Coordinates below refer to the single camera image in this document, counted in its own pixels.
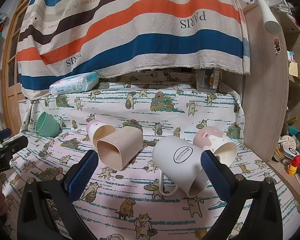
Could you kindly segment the beige square cup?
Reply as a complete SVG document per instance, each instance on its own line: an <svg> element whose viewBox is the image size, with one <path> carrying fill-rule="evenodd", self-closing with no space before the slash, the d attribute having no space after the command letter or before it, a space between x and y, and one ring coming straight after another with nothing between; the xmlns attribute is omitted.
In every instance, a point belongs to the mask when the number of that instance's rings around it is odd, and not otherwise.
<svg viewBox="0 0 300 240"><path fill-rule="evenodd" d="M125 126L96 142L100 161L117 171L121 171L143 148L143 132Z"/></svg>

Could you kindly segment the pink white cartoon cup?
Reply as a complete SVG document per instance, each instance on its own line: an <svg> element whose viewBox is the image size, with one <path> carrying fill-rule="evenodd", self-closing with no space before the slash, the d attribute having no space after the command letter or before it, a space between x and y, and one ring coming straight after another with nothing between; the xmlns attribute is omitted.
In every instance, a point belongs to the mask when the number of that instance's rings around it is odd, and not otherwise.
<svg viewBox="0 0 300 240"><path fill-rule="evenodd" d="M94 148L97 148L97 142L100 139L114 133L116 130L114 126L101 122L100 120L91 120L87 124L87 134Z"/></svg>

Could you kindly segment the pink cream cat cup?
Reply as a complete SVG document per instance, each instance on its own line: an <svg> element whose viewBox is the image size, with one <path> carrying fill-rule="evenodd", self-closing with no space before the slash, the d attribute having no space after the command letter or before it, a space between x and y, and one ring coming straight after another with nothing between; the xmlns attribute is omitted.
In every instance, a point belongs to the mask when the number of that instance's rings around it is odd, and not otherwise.
<svg viewBox="0 0 300 240"><path fill-rule="evenodd" d="M222 164L228 167L237 155L237 145L218 128L207 126L198 131L193 144L203 150L210 150Z"/></svg>

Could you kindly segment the green plastic mug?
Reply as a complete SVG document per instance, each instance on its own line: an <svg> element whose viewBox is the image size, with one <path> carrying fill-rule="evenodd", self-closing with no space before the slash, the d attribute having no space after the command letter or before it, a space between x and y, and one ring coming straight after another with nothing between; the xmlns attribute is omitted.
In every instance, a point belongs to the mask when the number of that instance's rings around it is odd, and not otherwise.
<svg viewBox="0 0 300 240"><path fill-rule="evenodd" d="M59 123L48 113L43 112L37 120L35 132L45 137L55 138L60 130Z"/></svg>

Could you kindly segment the red yellow toy figure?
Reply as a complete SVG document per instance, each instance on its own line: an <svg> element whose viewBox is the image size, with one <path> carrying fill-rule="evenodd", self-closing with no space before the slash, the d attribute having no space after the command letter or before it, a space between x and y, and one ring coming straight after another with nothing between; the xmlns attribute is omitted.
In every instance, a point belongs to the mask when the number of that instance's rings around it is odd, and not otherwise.
<svg viewBox="0 0 300 240"><path fill-rule="evenodd" d="M294 176L299 165L300 165L300 154L296 155L292 160L292 162L287 166L286 169L287 174Z"/></svg>

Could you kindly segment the wooden door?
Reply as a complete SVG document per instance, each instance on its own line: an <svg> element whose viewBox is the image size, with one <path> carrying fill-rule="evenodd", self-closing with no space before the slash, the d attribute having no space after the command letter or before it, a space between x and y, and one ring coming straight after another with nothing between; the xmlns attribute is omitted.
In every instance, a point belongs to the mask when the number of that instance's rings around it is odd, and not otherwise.
<svg viewBox="0 0 300 240"><path fill-rule="evenodd" d="M12 135L19 132L21 126L19 104L24 99L18 77L17 43L21 25L30 0L14 0L12 12L8 17L8 31L2 55L2 99L6 126Z"/></svg>

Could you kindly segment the round white clock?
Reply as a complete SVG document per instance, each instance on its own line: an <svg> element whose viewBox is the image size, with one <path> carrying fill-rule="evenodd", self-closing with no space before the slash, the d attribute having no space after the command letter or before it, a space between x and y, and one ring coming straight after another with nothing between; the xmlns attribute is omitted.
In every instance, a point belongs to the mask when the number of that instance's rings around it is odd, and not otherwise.
<svg viewBox="0 0 300 240"><path fill-rule="evenodd" d="M280 138L280 147L282 154L291 160L300 154L296 149L295 140L289 135L284 135Z"/></svg>

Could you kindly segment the cat print bedsheet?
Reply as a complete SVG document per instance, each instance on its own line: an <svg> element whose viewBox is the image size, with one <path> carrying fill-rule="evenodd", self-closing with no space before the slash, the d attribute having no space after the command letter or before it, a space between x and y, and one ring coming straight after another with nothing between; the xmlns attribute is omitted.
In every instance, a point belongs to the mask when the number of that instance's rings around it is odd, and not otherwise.
<svg viewBox="0 0 300 240"><path fill-rule="evenodd" d="M168 135L192 142L196 133L214 126L238 147L231 164L234 173L251 180L272 178L277 189L283 237L300 225L300 206L288 187L257 155L242 145L244 113L239 97L226 90L208 94L195 89L191 74L132 73L102 79L95 90L19 102L28 113L27 148L0 175L8 207L5 232L17 237L21 196L29 178L38 181L65 174L93 148L87 124L100 120L115 128L136 127L143 132L143 148L122 170L99 163L74 207L97 238L102 239L201 239L225 207L208 185L193 198L178 191L172 197L157 189L159 170L152 160L157 142ZM60 125L55 138L35 132L40 115L50 114Z"/></svg>

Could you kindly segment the baby wipes pack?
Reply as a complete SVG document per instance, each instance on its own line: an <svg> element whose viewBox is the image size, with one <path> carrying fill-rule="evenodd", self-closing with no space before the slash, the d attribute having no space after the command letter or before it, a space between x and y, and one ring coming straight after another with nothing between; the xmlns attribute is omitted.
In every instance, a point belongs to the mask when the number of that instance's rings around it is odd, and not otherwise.
<svg viewBox="0 0 300 240"><path fill-rule="evenodd" d="M87 92L94 88L99 81L97 72L89 72L65 77L49 87L52 95Z"/></svg>

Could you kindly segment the wooden shelf unit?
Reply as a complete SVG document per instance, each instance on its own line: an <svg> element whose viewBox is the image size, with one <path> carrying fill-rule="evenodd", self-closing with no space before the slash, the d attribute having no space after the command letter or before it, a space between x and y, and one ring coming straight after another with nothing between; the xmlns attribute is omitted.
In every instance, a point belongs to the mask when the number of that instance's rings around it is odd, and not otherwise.
<svg viewBox="0 0 300 240"><path fill-rule="evenodd" d="M278 34L263 27L258 3L244 8L249 44L250 75L244 78L244 143L268 162L300 203L300 174L290 176L272 160L285 121L300 130L300 28L291 18L272 9L281 25ZM282 45L276 53L274 36Z"/></svg>

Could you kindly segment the striped Paris cloth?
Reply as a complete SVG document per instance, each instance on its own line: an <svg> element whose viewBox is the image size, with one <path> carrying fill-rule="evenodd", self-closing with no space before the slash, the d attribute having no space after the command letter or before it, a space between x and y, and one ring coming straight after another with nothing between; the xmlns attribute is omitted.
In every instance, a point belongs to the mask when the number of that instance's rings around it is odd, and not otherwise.
<svg viewBox="0 0 300 240"><path fill-rule="evenodd" d="M65 77L165 68L250 73L238 0L30 0L17 45L29 99Z"/></svg>

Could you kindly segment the clear storage box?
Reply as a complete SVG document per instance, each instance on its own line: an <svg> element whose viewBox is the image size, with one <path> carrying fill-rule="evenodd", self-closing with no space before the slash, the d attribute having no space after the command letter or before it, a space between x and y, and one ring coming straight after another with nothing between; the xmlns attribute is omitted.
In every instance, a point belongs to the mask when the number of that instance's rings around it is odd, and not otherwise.
<svg viewBox="0 0 300 240"><path fill-rule="evenodd" d="M199 92L216 93L221 82L220 69L196 70L196 88Z"/></svg>

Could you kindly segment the bear sticker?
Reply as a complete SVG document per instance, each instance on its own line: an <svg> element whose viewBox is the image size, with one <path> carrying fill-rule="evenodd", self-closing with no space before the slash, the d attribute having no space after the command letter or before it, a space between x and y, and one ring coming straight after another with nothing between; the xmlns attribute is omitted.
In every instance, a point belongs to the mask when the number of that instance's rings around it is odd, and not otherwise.
<svg viewBox="0 0 300 240"><path fill-rule="evenodd" d="M273 45L274 45L274 49L276 50L276 53L279 54L281 52L282 45L280 43L280 39L278 36L274 36Z"/></svg>

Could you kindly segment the white clip lamp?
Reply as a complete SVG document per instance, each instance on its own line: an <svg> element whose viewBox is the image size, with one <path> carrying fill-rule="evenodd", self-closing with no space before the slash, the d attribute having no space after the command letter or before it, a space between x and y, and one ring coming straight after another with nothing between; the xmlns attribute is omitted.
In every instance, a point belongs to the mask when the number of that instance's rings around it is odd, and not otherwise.
<svg viewBox="0 0 300 240"><path fill-rule="evenodd" d="M265 31L273 35L278 34L281 25L271 9L290 14L291 9L286 0L258 0L258 5L261 9Z"/></svg>

